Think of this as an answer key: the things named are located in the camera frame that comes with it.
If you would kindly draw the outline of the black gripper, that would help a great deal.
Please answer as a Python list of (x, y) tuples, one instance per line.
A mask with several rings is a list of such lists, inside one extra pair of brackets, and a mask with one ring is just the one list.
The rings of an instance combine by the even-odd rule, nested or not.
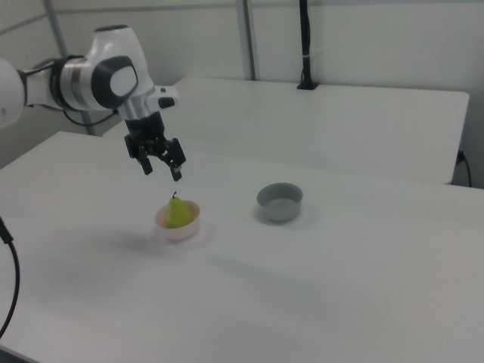
[(153, 172), (149, 155), (155, 156), (170, 168), (173, 180), (178, 182), (186, 156), (177, 138), (166, 140), (161, 114), (155, 112), (141, 119), (126, 120), (125, 124), (129, 132), (125, 137), (129, 156), (136, 158), (144, 174)]

